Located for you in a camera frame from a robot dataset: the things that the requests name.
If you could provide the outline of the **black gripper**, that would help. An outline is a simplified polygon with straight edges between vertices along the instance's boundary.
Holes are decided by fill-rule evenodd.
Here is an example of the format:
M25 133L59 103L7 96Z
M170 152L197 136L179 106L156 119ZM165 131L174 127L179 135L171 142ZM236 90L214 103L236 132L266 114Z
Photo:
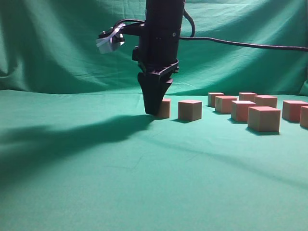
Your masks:
M143 93L145 112L158 113L166 91L173 83L172 74L179 71L177 59L181 27L178 24L150 24L140 26L139 44L132 52L144 73L165 75L151 77L138 73L137 79Z

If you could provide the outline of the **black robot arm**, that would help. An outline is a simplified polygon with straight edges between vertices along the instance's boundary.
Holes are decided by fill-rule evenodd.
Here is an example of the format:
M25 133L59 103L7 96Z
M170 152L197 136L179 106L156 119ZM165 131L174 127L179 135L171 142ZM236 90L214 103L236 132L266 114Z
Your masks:
M132 52L141 72L138 82L145 112L157 115L161 101L178 72L179 38L184 11L183 0L148 0L139 45Z

